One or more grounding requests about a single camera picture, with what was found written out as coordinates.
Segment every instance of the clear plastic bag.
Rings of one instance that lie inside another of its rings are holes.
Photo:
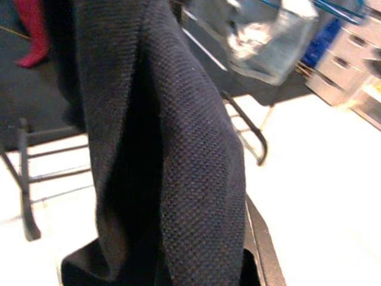
[[[190,6],[224,46],[232,70],[280,85],[313,37],[318,14],[309,0],[282,0],[269,20],[263,9],[272,8],[260,0],[193,0]]]

